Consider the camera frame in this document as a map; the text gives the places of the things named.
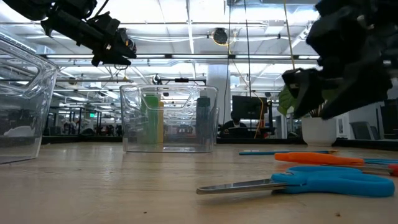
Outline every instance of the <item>scissor handle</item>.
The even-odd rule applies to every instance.
[[[275,159],[278,161],[298,162],[302,164],[328,164],[328,165],[355,165],[364,164],[363,159],[334,156],[316,152],[290,152],[277,153]]]
[[[390,175],[398,177],[398,164],[390,164],[388,168],[391,169]]]
[[[286,182],[283,193],[329,192],[366,197],[388,197],[394,194],[393,181],[360,170],[345,167],[292,167],[286,173],[274,174],[274,181]]]

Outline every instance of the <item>wooden table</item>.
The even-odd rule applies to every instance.
[[[124,153],[120,143],[43,146],[36,160],[0,166],[1,223],[397,223],[398,198],[268,191],[196,195],[199,186],[264,179],[288,168],[244,149],[208,154]],[[398,153],[341,148],[339,155],[398,159]]]

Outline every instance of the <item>chair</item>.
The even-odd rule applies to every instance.
[[[351,122],[350,125],[356,140],[380,140],[377,128],[370,126],[367,121]]]

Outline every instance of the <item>computer monitor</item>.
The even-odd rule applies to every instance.
[[[267,98],[261,98],[264,107],[262,118],[268,112]],[[258,97],[232,96],[232,110],[236,118],[240,119],[259,119],[261,113],[261,100]]]

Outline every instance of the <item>green object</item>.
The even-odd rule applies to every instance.
[[[328,101],[332,98],[334,98],[336,96],[336,92],[338,91],[338,89],[334,89],[334,90],[323,90],[322,91],[322,98],[325,101]],[[287,86],[284,86],[284,89],[279,93],[278,95],[279,98],[279,106],[277,107],[277,110],[286,116],[287,111],[292,107],[294,109],[295,105],[296,105],[296,98],[294,98],[292,96],[292,94],[290,94],[289,89],[287,88]],[[320,109],[322,109],[324,106],[324,103],[322,103],[320,105]]]
[[[157,96],[144,96],[141,103],[142,136],[137,139],[143,144],[157,144],[157,120],[159,99]]]

